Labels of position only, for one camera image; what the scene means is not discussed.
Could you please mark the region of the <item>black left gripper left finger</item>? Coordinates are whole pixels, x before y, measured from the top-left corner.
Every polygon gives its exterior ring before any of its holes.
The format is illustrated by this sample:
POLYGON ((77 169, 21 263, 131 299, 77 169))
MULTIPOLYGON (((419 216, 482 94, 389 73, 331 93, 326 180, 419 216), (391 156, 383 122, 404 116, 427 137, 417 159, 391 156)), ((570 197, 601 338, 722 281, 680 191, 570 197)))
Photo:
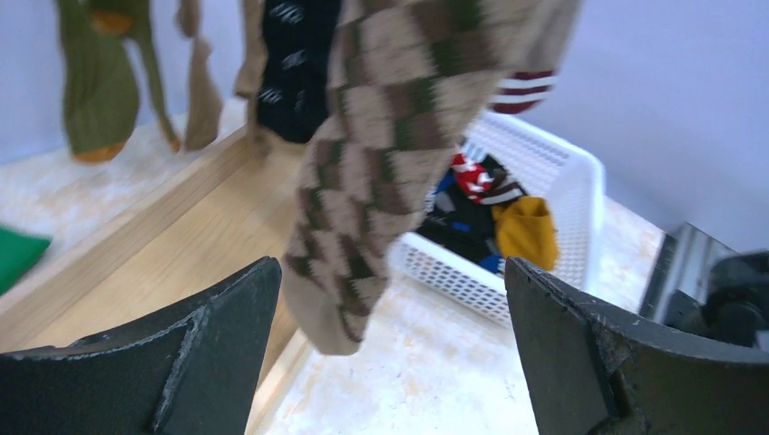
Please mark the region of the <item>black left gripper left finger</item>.
POLYGON ((277 308, 265 256, 66 347, 1 356, 4 434, 241 434, 277 308))

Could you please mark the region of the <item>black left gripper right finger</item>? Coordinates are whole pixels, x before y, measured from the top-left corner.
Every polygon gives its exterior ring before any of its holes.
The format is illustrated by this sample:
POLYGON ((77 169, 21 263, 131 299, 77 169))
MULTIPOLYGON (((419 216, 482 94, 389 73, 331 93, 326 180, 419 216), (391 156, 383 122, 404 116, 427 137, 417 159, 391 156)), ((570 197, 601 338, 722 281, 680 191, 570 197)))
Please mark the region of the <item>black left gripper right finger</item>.
POLYGON ((685 332, 523 258, 505 287, 542 434, 765 434, 768 354, 685 332))

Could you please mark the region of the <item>beige argyle sock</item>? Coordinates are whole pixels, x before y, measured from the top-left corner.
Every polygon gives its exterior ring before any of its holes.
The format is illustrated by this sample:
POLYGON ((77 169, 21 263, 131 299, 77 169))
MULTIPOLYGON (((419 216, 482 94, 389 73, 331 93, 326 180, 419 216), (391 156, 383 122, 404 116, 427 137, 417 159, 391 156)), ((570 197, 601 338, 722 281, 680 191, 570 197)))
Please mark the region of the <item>beige argyle sock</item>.
POLYGON ((355 353, 388 284, 388 247, 499 80, 542 29, 550 1, 346 1, 310 144, 282 294, 326 355, 355 353))

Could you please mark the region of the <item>taupe sock maroon striped cuff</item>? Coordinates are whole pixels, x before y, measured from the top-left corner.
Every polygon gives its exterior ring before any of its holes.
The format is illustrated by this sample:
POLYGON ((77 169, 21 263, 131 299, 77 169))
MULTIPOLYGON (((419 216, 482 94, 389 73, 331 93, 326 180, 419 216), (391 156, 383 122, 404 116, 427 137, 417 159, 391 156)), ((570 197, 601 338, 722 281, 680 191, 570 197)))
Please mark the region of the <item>taupe sock maroon striped cuff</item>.
POLYGON ((583 3, 546 1, 544 5, 544 16, 533 36, 492 96, 493 111, 521 114, 546 100, 557 82, 583 3))

